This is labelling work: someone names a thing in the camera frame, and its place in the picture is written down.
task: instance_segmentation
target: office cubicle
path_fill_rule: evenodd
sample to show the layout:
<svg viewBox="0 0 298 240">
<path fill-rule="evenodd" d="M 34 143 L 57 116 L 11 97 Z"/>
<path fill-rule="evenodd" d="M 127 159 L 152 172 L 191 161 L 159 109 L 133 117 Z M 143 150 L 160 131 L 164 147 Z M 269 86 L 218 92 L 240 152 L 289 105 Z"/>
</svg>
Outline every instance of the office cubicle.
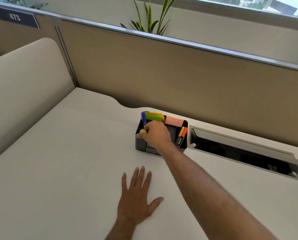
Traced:
<svg viewBox="0 0 298 240">
<path fill-rule="evenodd" d="M 298 146 L 298 65 L 0 6 L 33 12 L 41 26 L 34 30 L 0 20 L 0 55 L 7 52 L 5 47 L 50 37 L 61 47 L 81 88 L 112 96 L 128 107 L 162 109 Z M 18 35 L 10 41 L 2 39 L 6 33 Z M 19 42 L 21 33 L 26 39 Z"/>
</svg>

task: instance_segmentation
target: desk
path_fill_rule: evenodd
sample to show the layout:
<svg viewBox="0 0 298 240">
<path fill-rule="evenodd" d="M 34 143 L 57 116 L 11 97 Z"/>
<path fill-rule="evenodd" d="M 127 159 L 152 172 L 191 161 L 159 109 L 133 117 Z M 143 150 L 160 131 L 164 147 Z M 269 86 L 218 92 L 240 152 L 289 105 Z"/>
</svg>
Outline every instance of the desk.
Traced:
<svg viewBox="0 0 298 240">
<path fill-rule="evenodd" d="M 103 239 L 116 218 L 121 177 L 152 171 L 148 201 L 165 199 L 133 239 L 207 239 L 162 157 L 135 150 L 140 112 L 76 88 L 0 155 L 0 239 Z M 293 152 L 298 148 L 204 122 L 190 125 Z M 298 240 L 298 181 L 187 149 L 280 240 Z"/>
</svg>

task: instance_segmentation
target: number plate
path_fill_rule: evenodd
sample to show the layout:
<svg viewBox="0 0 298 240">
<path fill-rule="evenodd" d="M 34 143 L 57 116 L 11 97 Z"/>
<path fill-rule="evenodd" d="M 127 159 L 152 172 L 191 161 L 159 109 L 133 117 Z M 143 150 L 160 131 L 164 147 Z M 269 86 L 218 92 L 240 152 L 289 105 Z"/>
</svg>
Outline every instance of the number plate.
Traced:
<svg viewBox="0 0 298 240">
<path fill-rule="evenodd" d="M 0 7 L 0 20 L 39 28 L 36 18 L 32 13 L 19 12 Z"/>
</svg>

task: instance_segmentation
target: right hand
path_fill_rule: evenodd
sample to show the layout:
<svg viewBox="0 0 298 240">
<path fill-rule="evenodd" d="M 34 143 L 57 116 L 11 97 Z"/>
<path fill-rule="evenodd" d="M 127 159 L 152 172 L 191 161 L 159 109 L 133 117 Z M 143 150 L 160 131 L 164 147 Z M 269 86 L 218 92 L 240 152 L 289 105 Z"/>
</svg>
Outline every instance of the right hand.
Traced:
<svg viewBox="0 0 298 240">
<path fill-rule="evenodd" d="M 170 133 L 163 122 L 156 120 L 150 121 L 144 126 L 144 129 L 148 131 L 148 133 L 138 133 L 135 136 L 143 138 L 158 151 L 172 144 Z"/>
</svg>

